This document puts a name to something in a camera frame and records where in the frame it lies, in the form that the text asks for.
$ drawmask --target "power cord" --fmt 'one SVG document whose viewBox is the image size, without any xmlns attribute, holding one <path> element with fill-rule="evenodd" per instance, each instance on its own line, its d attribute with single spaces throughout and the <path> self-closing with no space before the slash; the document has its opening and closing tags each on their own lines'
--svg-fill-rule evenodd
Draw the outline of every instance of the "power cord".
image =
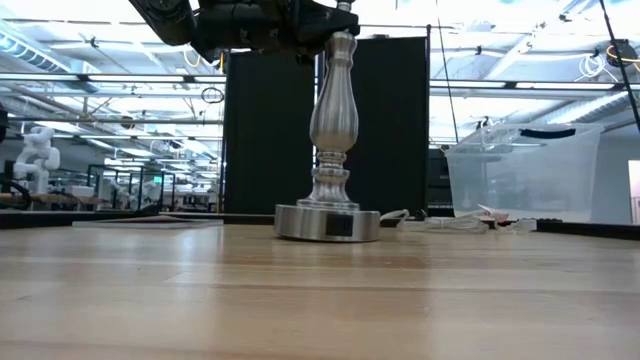
<svg viewBox="0 0 640 360">
<path fill-rule="evenodd" d="M 397 228 L 403 232 L 430 232 L 430 233 L 467 233 L 484 234 L 489 230 L 489 225 L 485 224 L 480 217 L 486 216 L 493 219 L 494 227 L 500 232 L 530 232 L 537 229 L 537 222 L 533 219 L 523 219 L 501 226 L 509 218 L 509 214 L 501 213 L 480 206 L 483 210 L 457 218 L 430 218 L 423 221 L 407 221 L 409 210 L 393 211 L 383 215 L 380 221 L 390 219 L 400 219 Z"/>
<path fill-rule="evenodd" d="M 22 211 L 29 210 L 33 202 L 31 199 L 31 195 L 29 195 L 29 190 L 27 190 L 17 182 L 14 182 L 11 180 L 0 179 L 0 183 L 8 184 L 9 187 L 16 189 L 22 196 L 22 204 L 15 205 L 15 204 L 0 203 L 0 208 L 9 208 L 9 209 L 15 209 L 15 210 L 22 210 Z"/>
<path fill-rule="evenodd" d="M 604 0 L 600 0 L 600 6 L 602 6 L 602 12 L 604 14 L 604 22 L 607 24 L 607 30 L 609 31 L 609 37 L 611 37 L 611 46 L 615 50 L 616 59 L 620 61 L 624 61 L 620 53 L 620 48 L 618 48 L 618 43 L 616 42 L 616 37 L 613 34 L 613 28 L 611 27 L 611 21 L 609 21 L 609 14 L 607 13 L 607 8 L 604 5 Z M 631 104 L 631 110 L 633 111 L 633 117 L 636 119 L 636 126 L 638 127 L 638 131 L 640 131 L 640 114 L 638 114 L 638 107 L 636 106 L 636 99 L 633 95 L 633 90 L 631 89 L 631 84 L 629 83 L 629 76 L 627 72 L 624 70 L 624 66 L 620 68 L 622 72 L 622 80 L 624 81 L 624 86 L 627 88 L 627 93 L 629 94 L 629 103 Z"/>
<path fill-rule="evenodd" d="M 577 78 L 575 81 L 580 81 L 584 78 L 591 79 L 600 75 L 600 73 L 605 72 L 609 76 L 611 76 L 614 82 L 618 82 L 618 79 L 615 76 L 613 76 L 611 71 L 606 69 L 606 66 L 607 66 L 607 62 L 602 56 L 585 55 L 585 57 L 582 58 L 582 60 L 580 60 L 580 64 L 578 65 L 580 69 L 580 73 L 582 73 L 582 76 Z"/>
<path fill-rule="evenodd" d="M 458 124 L 456 121 L 456 111 L 453 106 L 453 95 L 451 94 L 451 84 L 449 82 L 449 68 L 447 66 L 447 56 L 444 50 L 444 38 L 442 36 L 442 24 L 440 23 L 440 10 L 438 10 L 438 32 L 440 34 L 440 49 L 442 50 L 442 63 L 444 65 L 444 77 L 447 80 L 447 91 L 449 92 L 449 104 L 451 105 L 451 117 L 453 119 L 453 131 L 456 134 L 456 143 L 460 142 L 458 138 Z"/>
<path fill-rule="evenodd" d="M 69 193 L 64 192 L 64 191 L 52 191 L 51 194 L 60 195 L 60 196 L 66 196 L 69 199 L 74 200 L 77 203 L 76 206 L 78 206 L 78 211 L 84 211 L 85 210 L 85 206 L 84 206 L 84 203 L 82 202 L 82 200 L 78 199 L 78 197 L 73 195 L 73 194 L 69 194 Z"/>
</svg>

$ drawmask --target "silver lamp base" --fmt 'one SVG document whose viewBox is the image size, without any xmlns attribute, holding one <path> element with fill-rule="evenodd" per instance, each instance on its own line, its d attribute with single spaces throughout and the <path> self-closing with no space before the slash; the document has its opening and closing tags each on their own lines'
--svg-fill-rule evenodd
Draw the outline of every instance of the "silver lamp base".
<svg viewBox="0 0 640 360">
<path fill-rule="evenodd" d="M 277 205 L 274 228 L 276 234 L 296 240 L 370 242 L 380 237 L 380 213 Z"/>
</svg>

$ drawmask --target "wooden table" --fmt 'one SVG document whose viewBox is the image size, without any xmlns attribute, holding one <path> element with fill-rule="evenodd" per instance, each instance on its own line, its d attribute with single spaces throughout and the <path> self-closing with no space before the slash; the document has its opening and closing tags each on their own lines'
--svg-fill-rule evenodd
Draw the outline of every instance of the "wooden table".
<svg viewBox="0 0 640 360">
<path fill-rule="evenodd" d="M 107 200 L 90 196 L 76 196 L 76 198 L 85 205 L 99 205 L 108 202 Z M 31 194 L 31 200 L 44 204 L 76 204 L 78 202 L 72 197 L 55 194 Z M 0 201 L 20 202 L 22 197 L 19 194 L 0 193 Z"/>
<path fill-rule="evenodd" d="M 640 359 L 640 242 L 0 231 L 0 359 Z"/>
</svg>

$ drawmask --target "plastic storage container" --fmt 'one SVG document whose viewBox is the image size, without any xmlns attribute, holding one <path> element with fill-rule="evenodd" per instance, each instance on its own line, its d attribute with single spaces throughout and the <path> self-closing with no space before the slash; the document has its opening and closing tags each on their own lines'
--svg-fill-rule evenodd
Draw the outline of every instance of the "plastic storage container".
<svg viewBox="0 0 640 360">
<path fill-rule="evenodd" d="M 596 124 L 477 130 L 446 154 L 456 216 L 484 205 L 511 220 L 588 222 L 602 130 Z"/>
</svg>

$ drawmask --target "black curtain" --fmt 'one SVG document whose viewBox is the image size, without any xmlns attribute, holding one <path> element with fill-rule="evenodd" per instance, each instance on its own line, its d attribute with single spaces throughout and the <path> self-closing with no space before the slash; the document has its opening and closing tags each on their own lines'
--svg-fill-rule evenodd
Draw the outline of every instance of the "black curtain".
<svg viewBox="0 0 640 360">
<path fill-rule="evenodd" d="M 426 209 L 425 38 L 359 41 L 352 79 L 360 129 L 347 193 L 363 210 Z"/>
<path fill-rule="evenodd" d="M 274 214 L 311 192 L 313 67 L 283 54 L 232 54 L 224 119 L 224 212 Z"/>
</svg>

